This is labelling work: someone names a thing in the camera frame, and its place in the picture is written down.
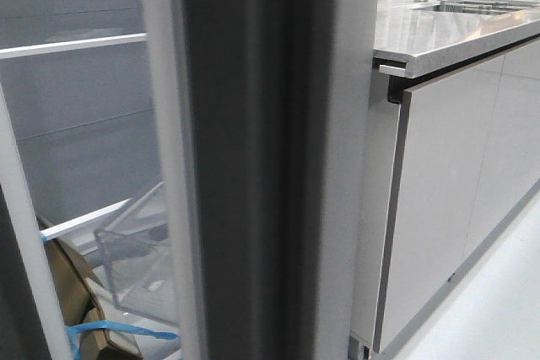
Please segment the sink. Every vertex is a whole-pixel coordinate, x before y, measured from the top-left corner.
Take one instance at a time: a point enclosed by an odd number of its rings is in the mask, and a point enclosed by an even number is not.
[[[537,2],[527,2],[518,0],[441,0],[439,4],[420,6],[414,10],[429,10],[434,12],[451,13],[474,13],[498,15],[505,13],[527,10],[538,6]]]

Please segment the marble countertop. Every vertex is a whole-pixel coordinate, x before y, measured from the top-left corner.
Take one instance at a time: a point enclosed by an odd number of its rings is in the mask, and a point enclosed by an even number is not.
[[[540,0],[518,1],[538,2],[540,6]],[[399,76],[417,78],[540,34],[540,7],[501,15],[415,9],[429,5],[407,1],[379,4],[374,57],[404,64]]]

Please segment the clear plastic box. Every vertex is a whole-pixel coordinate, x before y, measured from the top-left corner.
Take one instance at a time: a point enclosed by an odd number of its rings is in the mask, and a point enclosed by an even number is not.
[[[177,325],[163,183],[132,198],[94,235],[115,305]]]

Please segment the white floor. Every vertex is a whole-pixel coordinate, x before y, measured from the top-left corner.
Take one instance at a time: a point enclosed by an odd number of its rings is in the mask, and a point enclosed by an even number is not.
[[[540,359],[539,196],[456,278],[415,332],[373,360]]]

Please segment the blue strap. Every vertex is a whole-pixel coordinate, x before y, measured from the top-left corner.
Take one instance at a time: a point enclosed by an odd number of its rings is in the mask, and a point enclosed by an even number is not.
[[[75,326],[66,326],[67,338],[69,340],[69,346],[71,347],[71,352],[73,354],[74,360],[80,360],[81,358],[80,349],[76,340],[77,335],[83,331],[95,329],[107,329],[117,332],[132,333],[134,335],[152,336],[156,339],[164,339],[166,341],[180,339],[180,337],[176,333],[172,332],[157,332],[155,330],[141,328],[140,326],[123,324],[121,322],[115,322],[113,320],[96,320],[94,322],[86,322],[84,324],[79,324]]]

